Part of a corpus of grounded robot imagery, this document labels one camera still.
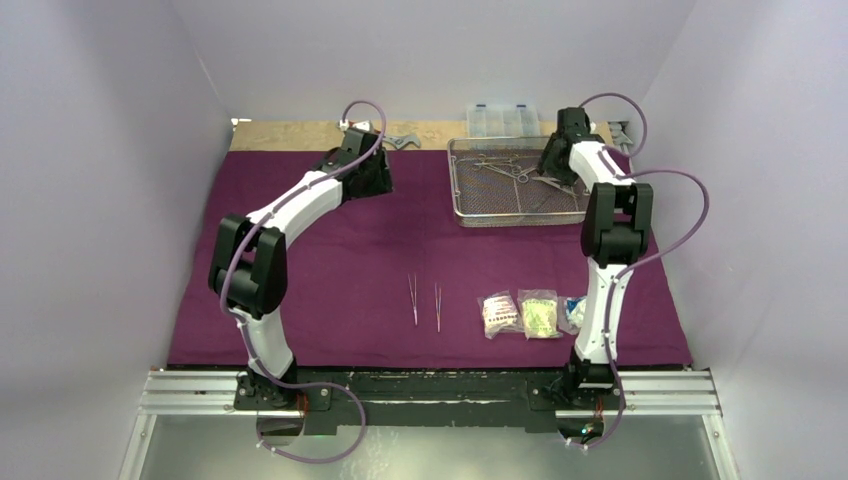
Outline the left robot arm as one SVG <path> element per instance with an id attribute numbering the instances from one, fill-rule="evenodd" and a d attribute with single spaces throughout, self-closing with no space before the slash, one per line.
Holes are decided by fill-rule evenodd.
<path id="1" fill-rule="evenodd" d="M 272 408 L 292 405 L 303 387 L 292 371 L 295 357 L 279 311 L 288 289 L 288 249 L 342 204 L 392 192 L 383 137 L 381 131 L 347 129 L 341 145 L 277 200 L 219 224 L 208 285 L 222 311 L 234 317 L 248 371 L 263 378 L 259 395 Z"/>

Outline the green white gauze packet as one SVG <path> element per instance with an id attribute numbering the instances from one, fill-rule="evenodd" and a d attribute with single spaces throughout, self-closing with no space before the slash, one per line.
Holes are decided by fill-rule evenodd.
<path id="1" fill-rule="evenodd" d="M 555 290 L 519 290 L 517 299 L 526 339 L 562 336 L 558 330 L 559 296 Z"/>

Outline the clear plastic compartment box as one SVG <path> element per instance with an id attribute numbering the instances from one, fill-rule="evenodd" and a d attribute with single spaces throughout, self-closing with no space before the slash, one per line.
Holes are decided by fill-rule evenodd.
<path id="1" fill-rule="evenodd" d="M 527 104 L 474 104 L 466 109 L 469 137 L 534 137 L 541 135 L 536 108 Z"/>

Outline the blue white gauze packet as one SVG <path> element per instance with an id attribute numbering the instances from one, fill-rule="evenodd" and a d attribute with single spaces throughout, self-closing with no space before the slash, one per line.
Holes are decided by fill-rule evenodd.
<path id="1" fill-rule="evenodd" d="M 560 331 L 576 336 L 579 334 L 585 314 L 586 297 L 559 297 L 557 326 Z"/>

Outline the steel forceps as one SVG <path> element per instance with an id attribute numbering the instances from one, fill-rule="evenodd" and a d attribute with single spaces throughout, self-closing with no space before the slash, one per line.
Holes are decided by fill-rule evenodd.
<path id="1" fill-rule="evenodd" d="M 410 293 L 410 302 L 413 312 L 413 325 L 418 326 L 419 324 L 419 313 L 418 313 L 418 289 L 417 289 L 417 275 L 410 274 L 408 276 L 408 287 Z"/>
<path id="2" fill-rule="evenodd" d="M 442 327 L 442 288 L 438 282 L 434 282 L 434 304 L 436 315 L 436 331 L 441 333 Z"/>

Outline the purple cloth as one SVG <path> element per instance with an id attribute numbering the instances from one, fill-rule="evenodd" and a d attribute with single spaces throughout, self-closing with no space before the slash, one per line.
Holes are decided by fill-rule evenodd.
<path id="1" fill-rule="evenodd" d="M 178 309 L 169 365 L 243 366 L 235 320 L 221 311 L 208 274 L 221 219 L 266 206 L 321 159 L 320 152 L 230 152 L 213 182 Z M 288 249 L 280 305 L 299 366 L 392 368 L 562 367 L 574 337 L 484 336 L 478 299 L 504 290 L 582 296 L 581 225 L 466 228 L 454 218 L 443 151 L 389 153 L 394 191 L 346 202 Z M 417 275 L 413 325 L 408 276 Z M 434 282 L 442 288 L 436 331 Z M 623 366 L 692 363 L 659 261 L 636 270 L 617 337 Z"/>

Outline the pink white gauze packet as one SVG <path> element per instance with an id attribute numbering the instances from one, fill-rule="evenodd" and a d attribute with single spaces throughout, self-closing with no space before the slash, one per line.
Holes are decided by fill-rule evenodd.
<path id="1" fill-rule="evenodd" d="M 481 297 L 478 304 L 487 339 L 494 339 L 500 333 L 523 332 L 520 311 L 508 290 Z"/>

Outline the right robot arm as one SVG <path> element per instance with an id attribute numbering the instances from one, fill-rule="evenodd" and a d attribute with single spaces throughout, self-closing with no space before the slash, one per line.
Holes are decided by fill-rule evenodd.
<path id="1" fill-rule="evenodd" d="M 580 237 L 589 273 L 585 311 L 559 387 L 569 404 L 584 407 L 618 387 L 620 314 L 632 267 L 648 249 L 654 192 L 626 176 L 581 107 L 557 112 L 538 170 L 589 191 Z"/>

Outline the metal wire mesh tray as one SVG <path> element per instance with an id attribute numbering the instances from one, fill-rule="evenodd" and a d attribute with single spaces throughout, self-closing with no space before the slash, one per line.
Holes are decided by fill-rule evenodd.
<path id="1" fill-rule="evenodd" d="M 453 212 L 463 227 L 520 227 L 571 225 L 582 222 L 588 191 L 581 182 L 562 186 L 540 175 L 536 167 L 547 143 L 545 137 L 455 138 L 447 144 Z M 519 184 L 490 170 L 475 170 L 478 156 L 515 156 L 533 167 L 530 180 Z"/>

